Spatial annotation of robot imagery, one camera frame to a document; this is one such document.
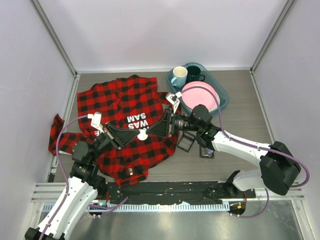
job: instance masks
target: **mug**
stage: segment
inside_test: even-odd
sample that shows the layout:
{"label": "mug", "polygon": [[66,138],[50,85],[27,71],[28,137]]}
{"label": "mug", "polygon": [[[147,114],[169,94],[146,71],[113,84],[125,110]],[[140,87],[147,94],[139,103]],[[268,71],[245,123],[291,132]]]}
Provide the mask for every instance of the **mug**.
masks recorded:
{"label": "mug", "polygon": [[182,88],[186,84],[188,71],[183,66],[177,66],[173,69],[173,78],[171,84],[177,88]]}
{"label": "mug", "polygon": [[194,81],[201,81],[203,82],[206,79],[206,76],[204,74],[201,74],[201,69],[197,66],[188,66],[187,68],[187,77],[186,81],[187,83],[191,83]]}

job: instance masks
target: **stack of plates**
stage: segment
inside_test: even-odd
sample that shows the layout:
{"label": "stack of plates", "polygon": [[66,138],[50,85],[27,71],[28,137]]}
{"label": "stack of plates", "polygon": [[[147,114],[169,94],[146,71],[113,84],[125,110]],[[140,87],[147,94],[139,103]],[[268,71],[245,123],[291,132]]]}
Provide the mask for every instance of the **stack of plates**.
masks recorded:
{"label": "stack of plates", "polygon": [[[189,109],[192,110],[195,106],[202,104],[206,106],[210,113],[218,108],[217,104],[220,105],[220,98],[212,86],[202,81],[193,81],[185,85],[182,92],[190,87],[203,87],[206,88],[206,90],[202,88],[193,88],[182,94],[182,100]],[[214,94],[217,103],[208,91]]]}

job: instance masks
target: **mug handle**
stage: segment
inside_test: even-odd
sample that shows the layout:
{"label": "mug handle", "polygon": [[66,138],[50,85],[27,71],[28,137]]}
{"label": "mug handle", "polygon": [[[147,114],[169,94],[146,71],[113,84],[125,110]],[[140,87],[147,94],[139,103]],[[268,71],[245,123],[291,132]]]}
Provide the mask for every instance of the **mug handle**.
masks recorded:
{"label": "mug handle", "polygon": [[203,79],[202,80],[199,80],[200,82],[203,82],[205,79],[206,79],[206,76],[204,75],[204,74],[200,74],[200,77],[199,78],[201,78],[201,77],[203,77]]}
{"label": "mug handle", "polygon": [[171,84],[172,84],[172,86],[174,86],[174,87],[175,87],[175,86],[177,86],[177,84],[174,84],[174,81],[175,81],[176,79],[177,79],[177,77],[176,77],[176,76],[175,76],[174,78],[172,78],[172,79],[171,79]]}

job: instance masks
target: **white panel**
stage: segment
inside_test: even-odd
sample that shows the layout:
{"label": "white panel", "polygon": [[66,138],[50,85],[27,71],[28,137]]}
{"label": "white panel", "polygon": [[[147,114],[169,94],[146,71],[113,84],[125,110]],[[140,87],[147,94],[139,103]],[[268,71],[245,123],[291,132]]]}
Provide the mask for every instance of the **white panel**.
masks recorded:
{"label": "white panel", "polygon": [[297,1],[256,71],[277,140],[309,168],[303,193],[320,226],[320,1]]}
{"label": "white panel", "polygon": [[21,240],[36,182],[50,163],[50,127],[72,75],[27,0],[0,1],[0,233]]}
{"label": "white panel", "polygon": [[286,0],[40,0],[78,71],[251,67]]}

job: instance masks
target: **plaid shirt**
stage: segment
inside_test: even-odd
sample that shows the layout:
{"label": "plaid shirt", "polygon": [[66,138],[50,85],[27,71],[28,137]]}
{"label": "plaid shirt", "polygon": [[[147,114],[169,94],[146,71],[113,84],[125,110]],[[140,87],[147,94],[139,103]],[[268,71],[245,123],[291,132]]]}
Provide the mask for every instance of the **plaid shirt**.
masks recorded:
{"label": "plaid shirt", "polygon": [[[78,115],[102,113],[101,123],[125,129],[143,129],[156,123],[163,115],[162,104],[169,104],[166,92],[157,92],[157,79],[137,75],[117,78],[110,82],[95,84],[90,90],[78,93]],[[72,153],[78,141],[92,143],[98,131],[91,126],[91,120],[79,120],[83,133],[63,133],[59,150]],[[63,127],[63,120],[57,115],[51,128],[49,151],[56,154],[56,142]],[[172,137],[149,135],[144,141],[134,138],[126,147],[102,154],[96,163],[100,171],[115,179],[119,186],[136,184],[145,180],[148,169],[156,166],[174,154],[179,133]]]}

